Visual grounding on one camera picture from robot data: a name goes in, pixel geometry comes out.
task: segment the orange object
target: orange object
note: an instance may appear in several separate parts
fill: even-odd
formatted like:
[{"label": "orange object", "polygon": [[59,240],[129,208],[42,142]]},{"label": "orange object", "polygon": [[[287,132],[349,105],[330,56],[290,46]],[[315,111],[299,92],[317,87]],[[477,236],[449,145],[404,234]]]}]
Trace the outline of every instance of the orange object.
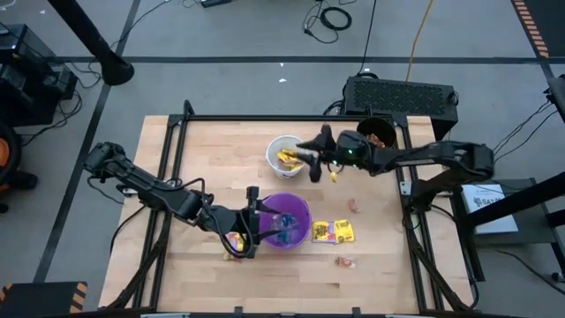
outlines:
[{"label": "orange object", "polygon": [[335,258],[335,265],[341,268],[354,269],[356,264],[352,259],[338,256]]},{"label": "orange object", "polygon": [[361,209],[357,206],[355,199],[347,200],[347,208],[349,208],[350,212],[354,214],[361,212]]},{"label": "orange object", "polygon": [[6,140],[0,139],[0,167],[4,167],[10,158],[10,148]]},{"label": "orange object", "polygon": [[[10,158],[10,148],[6,140],[0,139],[0,167],[5,167]],[[8,190],[8,183],[0,185],[0,191]]]}]

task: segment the black equipment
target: black equipment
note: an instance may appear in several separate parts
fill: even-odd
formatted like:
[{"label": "black equipment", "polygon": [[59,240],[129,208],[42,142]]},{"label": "black equipment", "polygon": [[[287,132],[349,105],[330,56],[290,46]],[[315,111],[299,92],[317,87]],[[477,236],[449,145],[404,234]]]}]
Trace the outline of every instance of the black equipment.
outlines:
[{"label": "black equipment", "polygon": [[[149,208],[170,212],[176,219],[191,226],[198,226],[203,231],[213,231],[220,235],[226,250],[237,258],[253,258],[257,246],[264,238],[279,233],[268,231],[259,233],[260,211],[281,214],[258,200],[259,188],[247,188],[247,206],[240,210],[231,210],[219,205],[211,205],[214,195],[204,193],[205,181],[201,182],[202,191],[185,189],[189,184],[170,185],[154,177],[149,172],[133,164],[125,156],[124,149],[110,142],[97,144],[84,161],[84,169],[104,182],[107,178],[117,178],[125,186],[138,192],[138,197]],[[237,232],[244,239],[242,251],[234,250],[225,235]]]},{"label": "black equipment", "polygon": [[26,25],[0,33],[0,119],[11,126],[47,125],[61,100],[72,98],[77,77]]},{"label": "black equipment", "polygon": [[297,147],[318,153],[316,156],[297,153],[298,159],[310,166],[312,182],[320,181],[321,165],[330,163],[367,170],[371,176],[404,166],[442,164],[449,167],[434,178],[411,183],[410,205],[418,211],[429,210],[437,193],[488,180],[494,172],[493,150],[470,142],[438,141],[405,150],[377,148],[365,136],[353,131],[341,132],[336,142],[331,127],[323,125],[316,138]]},{"label": "black equipment", "polygon": [[459,103],[452,86],[372,79],[353,76],[347,79],[343,92],[342,115],[390,115],[405,127],[406,116],[429,116],[433,134],[441,140],[457,124]]},{"label": "black equipment", "polygon": [[132,79],[133,66],[112,51],[76,0],[49,0],[49,3],[100,62],[104,83],[114,86]]}]

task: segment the purple bowl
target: purple bowl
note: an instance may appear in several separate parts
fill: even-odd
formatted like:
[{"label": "purple bowl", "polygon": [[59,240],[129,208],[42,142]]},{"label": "purple bowl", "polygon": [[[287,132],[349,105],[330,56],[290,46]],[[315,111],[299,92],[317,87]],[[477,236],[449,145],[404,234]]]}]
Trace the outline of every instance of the purple bowl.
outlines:
[{"label": "purple bowl", "polygon": [[[312,216],[310,216],[310,209],[304,199],[294,193],[277,193],[266,198],[263,203],[272,209],[292,215],[297,220],[297,224],[291,230],[287,230],[292,231],[290,243],[281,242],[276,239],[276,235],[271,235],[265,238],[269,245],[280,249],[291,249],[305,241],[312,226]],[[261,233],[273,230],[273,216],[275,215],[261,212],[259,221]]]}]

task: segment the orange striped tape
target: orange striped tape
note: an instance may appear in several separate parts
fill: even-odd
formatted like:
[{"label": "orange striped tape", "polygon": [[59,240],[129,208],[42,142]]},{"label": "orange striped tape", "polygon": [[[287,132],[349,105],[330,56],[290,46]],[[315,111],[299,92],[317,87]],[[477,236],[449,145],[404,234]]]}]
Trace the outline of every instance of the orange striped tape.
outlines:
[{"label": "orange striped tape", "polygon": [[530,37],[533,40],[533,44],[536,47],[539,55],[541,57],[549,57],[549,51],[547,50],[546,43],[539,33],[536,22],[534,22],[534,20],[531,18],[526,3],[521,0],[514,0],[514,5],[518,10],[520,19],[522,19],[522,22],[526,25],[526,29],[528,30],[528,33],[530,34]]}]

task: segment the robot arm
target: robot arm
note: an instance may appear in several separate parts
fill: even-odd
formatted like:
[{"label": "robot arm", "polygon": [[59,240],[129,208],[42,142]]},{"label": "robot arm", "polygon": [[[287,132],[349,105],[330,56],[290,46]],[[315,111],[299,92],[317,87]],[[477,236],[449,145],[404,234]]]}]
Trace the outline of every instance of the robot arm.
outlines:
[{"label": "robot arm", "polygon": [[[186,189],[191,183],[170,185],[133,164],[125,156],[121,146],[110,142],[99,143],[92,149],[84,161],[84,169],[101,182],[107,178],[117,178],[127,187],[136,190],[139,199],[151,209],[170,212],[184,223],[198,226],[203,231],[218,233],[224,248],[237,258],[253,258],[260,241],[278,233],[259,233],[259,211],[281,213],[266,207],[262,200],[257,199],[259,188],[256,186],[247,188],[247,206],[240,210],[211,205],[214,195],[204,192],[205,181],[202,178],[192,182],[201,182],[201,191]],[[229,232],[237,232],[244,238],[243,251],[236,251],[225,239]]]},{"label": "robot arm", "polygon": [[437,193],[493,176],[493,150],[468,142],[438,141],[403,150],[377,148],[365,136],[353,131],[343,131],[335,142],[330,126],[325,124],[313,140],[297,146],[318,153],[317,156],[296,153],[298,159],[310,165],[312,182],[320,181],[320,166],[328,163],[367,170],[371,176],[405,166],[441,164],[448,167],[434,178],[411,183],[411,207],[416,210],[429,210]]}]

